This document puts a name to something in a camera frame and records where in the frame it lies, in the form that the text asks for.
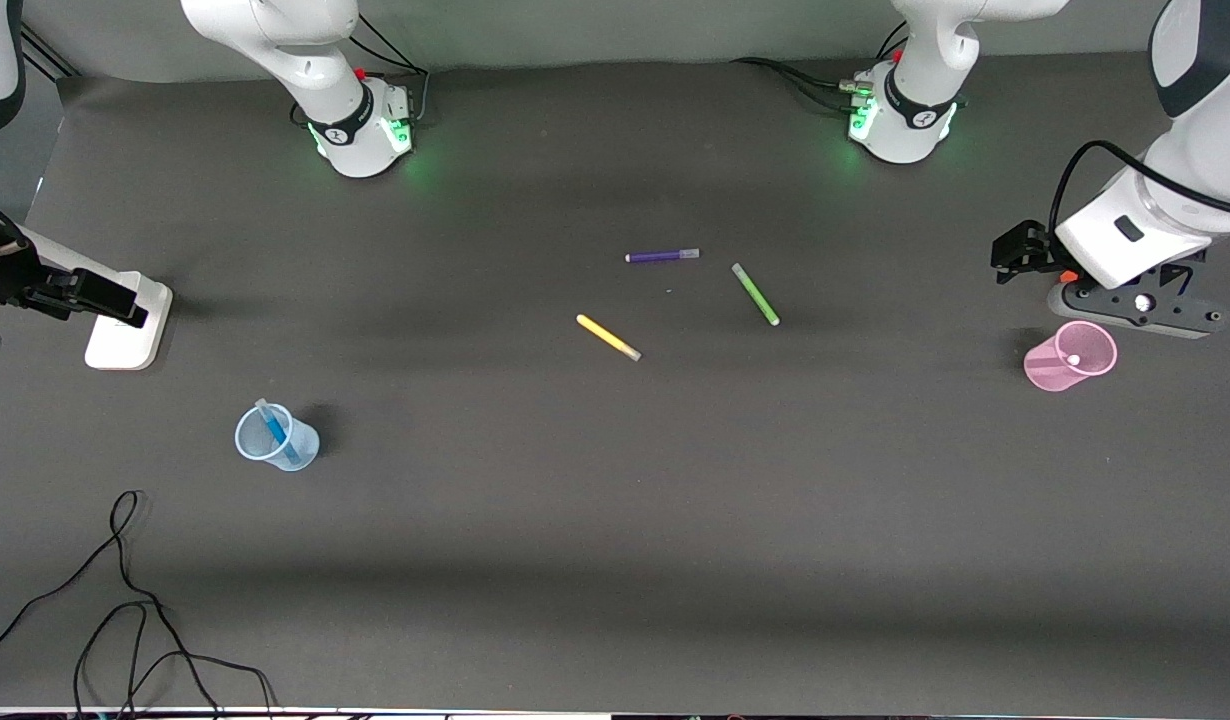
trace yellow marker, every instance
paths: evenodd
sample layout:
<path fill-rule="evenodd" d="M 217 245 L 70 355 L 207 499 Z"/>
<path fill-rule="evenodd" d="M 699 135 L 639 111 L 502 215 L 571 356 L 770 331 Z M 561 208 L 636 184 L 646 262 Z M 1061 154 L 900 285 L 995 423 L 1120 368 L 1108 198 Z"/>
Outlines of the yellow marker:
<path fill-rule="evenodd" d="M 579 325 L 583 325 L 585 331 L 594 334 L 597 337 L 600 337 L 601 340 L 605 340 L 606 345 L 610 345 L 615 350 L 619 350 L 620 352 L 624 352 L 624 354 L 627 354 L 629 359 L 633 361 L 633 363 L 637 363 L 637 361 L 642 359 L 641 352 L 633 350 L 632 345 L 629 345 L 627 342 L 624 342 L 619 337 L 615 337 L 614 334 L 608 331 L 605 327 L 601 327 L 601 325 L 593 322 L 588 318 L 588 315 L 574 315 L 574 321 L 578 322 Z"/>

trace pink plastic cup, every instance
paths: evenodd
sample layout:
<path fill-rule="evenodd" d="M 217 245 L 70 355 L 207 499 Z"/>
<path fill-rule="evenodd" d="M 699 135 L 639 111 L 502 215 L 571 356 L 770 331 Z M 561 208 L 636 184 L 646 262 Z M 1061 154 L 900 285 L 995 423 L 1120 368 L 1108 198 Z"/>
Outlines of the pink plastic cup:
<path fill-rule="evenodd" d="M 1117 366 L 1117 343 L 1095 322 L 1073 320 L 1023 357 L 1023 372 L 1047 393 L 1061 393 Z"/>

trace purple marker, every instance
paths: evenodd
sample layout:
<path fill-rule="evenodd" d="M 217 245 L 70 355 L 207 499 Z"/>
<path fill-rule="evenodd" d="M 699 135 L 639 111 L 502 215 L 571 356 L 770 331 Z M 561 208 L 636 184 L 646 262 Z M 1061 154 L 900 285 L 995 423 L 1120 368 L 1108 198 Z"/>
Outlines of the purple marker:
<path fill-rule="evenodd" d="M 665 260 L 694 260 L 699 256 L 699 249 L 669 250 L 664 252 L 629 252 L 624 256 L 625 263 L 662 263 Z"/>

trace plastic cup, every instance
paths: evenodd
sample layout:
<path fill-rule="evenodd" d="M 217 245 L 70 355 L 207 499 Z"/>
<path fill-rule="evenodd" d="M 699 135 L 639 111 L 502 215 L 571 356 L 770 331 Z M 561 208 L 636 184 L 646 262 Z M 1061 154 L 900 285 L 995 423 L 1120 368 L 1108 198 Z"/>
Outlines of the plastic cup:
<path fill-rule="evenodd" d="M 317 457 L 317 449 L 322 444 L 317 431 L 295 420 L 285 406 L 268 404 L 268 410 L 280 425 L 282 432 L 287 433 L 287 441 L 278 443 L 272 430 L 264 423 L 263 416 L 260 415 L 258 407 L 251 407 L 241 420 L 237 420 L 237 428 L 232 436 L 237 452 L 246 460 L 268 462 L 269 465 L 287 473 L 308 468 L 308 464 Z"/>
<path fill-rule="evenodd" d="M 1063 393 L 1117 366 L 1117 343 L 1095 322 L 1073 320 L 1023 357 L 1023 372 L 1047 393 Z"/>

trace green marker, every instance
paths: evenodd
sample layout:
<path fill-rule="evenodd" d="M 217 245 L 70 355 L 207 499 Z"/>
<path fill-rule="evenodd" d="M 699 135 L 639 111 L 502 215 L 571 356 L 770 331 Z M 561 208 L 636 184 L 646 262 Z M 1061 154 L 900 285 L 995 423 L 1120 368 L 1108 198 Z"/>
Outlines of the green marker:
<path fill-rule="evenodd" d="M 766 315 L 766 322 L 779 325 L 779 315 L 775 314 L 774 306 L 771 306 L 770 302 L 766 302 L 765 297 L 763 297 L 763 292 L 756 289 L 756 284 L 753 284 L 753 278 L 748 277 L 748 273 L 744 272 L 742 266 L 739 266 L 739 263 L 734 263 L 729 267 L 729 272 L 736 273 L 736 277 L 739 278 L 740 283 L 743 283 L 744 290 L 748 290 L 748 295 L 756 303 L 756 309 L 761 310 L 763 315 Z"/>

